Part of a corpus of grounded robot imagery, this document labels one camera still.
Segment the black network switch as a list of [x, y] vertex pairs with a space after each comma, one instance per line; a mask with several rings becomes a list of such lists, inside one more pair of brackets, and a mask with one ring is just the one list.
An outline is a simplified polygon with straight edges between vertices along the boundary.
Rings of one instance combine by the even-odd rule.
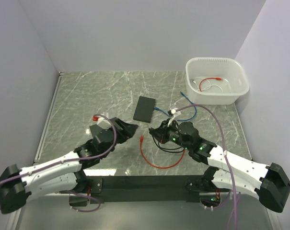
[[155, 99], [140, 96], [133, 115], [133, 120], [150, 123], [155, 105]]

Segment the black box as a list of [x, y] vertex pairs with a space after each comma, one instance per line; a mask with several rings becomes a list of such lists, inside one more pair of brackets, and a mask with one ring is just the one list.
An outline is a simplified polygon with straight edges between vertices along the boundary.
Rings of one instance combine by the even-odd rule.
[[91, 125], [89, 129], [93, 139], [100, 139], [99, 135], [102, 129], [98, 125]]

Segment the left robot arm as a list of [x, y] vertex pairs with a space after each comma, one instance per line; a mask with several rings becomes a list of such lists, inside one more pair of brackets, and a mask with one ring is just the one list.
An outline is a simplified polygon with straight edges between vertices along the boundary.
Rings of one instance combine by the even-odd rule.
[[0, 176], [0, 212], [12, 213], [50, 193], [85, 191], [89, 182], [84, 170], [106, 158], [117, 144], [132, 138], [139, 127], [117, 117], [96, 115], [94, 120], [92, 138], [69, 153], [34, 166], [8, 166]]

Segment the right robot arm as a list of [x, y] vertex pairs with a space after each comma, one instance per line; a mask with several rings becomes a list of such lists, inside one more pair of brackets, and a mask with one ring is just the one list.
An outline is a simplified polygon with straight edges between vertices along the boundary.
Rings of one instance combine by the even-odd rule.
[[151, 127], [149, 133], [161, 144], [171, 141], [186, 149], [193, 160], [213, 169], [213, 174], [202, 179], [207, 191], [231, 189], [258, 199], [271, 211], [283, 212], [290, 195], [290, 180], [279, 164], [257, 163], [223, 150], [202, 138], [191, 122], [175, 125], [165, 120], [158, 128]]

